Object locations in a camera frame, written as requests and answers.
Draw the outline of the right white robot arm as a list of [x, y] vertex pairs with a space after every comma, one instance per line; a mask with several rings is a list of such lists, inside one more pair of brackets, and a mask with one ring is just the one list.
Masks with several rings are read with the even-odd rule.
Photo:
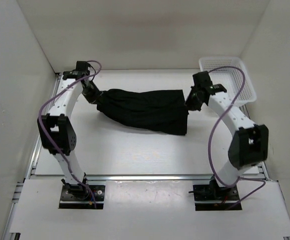
[[[230, 98], [224, 87], [217, 84], [210, 87], [192, 86], [185, 101], [190, 111], [200, 111], [202, 105], [207, 105], [219, 116], [208, 139], [208, 159], [216, 181], [209, 187], [209, 194], [215, 200], [222, 199], [228, 192], [227, 188], [235, 187], [247, 170], [268, 157], [269, 129], [246, 117], [235, 106], [236, 99], [236, 96]], [[212, 141], [221, 122], [230, 131], [232, 140], [226, 163], [216, 170], [212, 159]]]

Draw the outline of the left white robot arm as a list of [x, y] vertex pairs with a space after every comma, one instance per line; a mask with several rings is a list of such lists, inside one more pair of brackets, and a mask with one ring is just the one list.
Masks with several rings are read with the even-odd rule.
[[95, 102], [99, 95], [93, 83], [95, 76], [89, 71], [64, 72], [57, 94], [42, 105], [37, 118], [42, 146], [60, 165], [64, 186], [70, 194], [83, 201], [95, 201], [95, 197], [75, 154], [77, 137], [70, 118], [80, 95], [91, 97]]

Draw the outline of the black shorts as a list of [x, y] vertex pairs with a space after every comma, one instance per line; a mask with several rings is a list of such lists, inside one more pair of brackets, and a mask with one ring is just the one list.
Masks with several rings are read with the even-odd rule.
[[181, 89], [147, 92], [109, 89], [97, 101], [97, 110], [128, 127], [177, 136], [187, 134], [189, 113]]

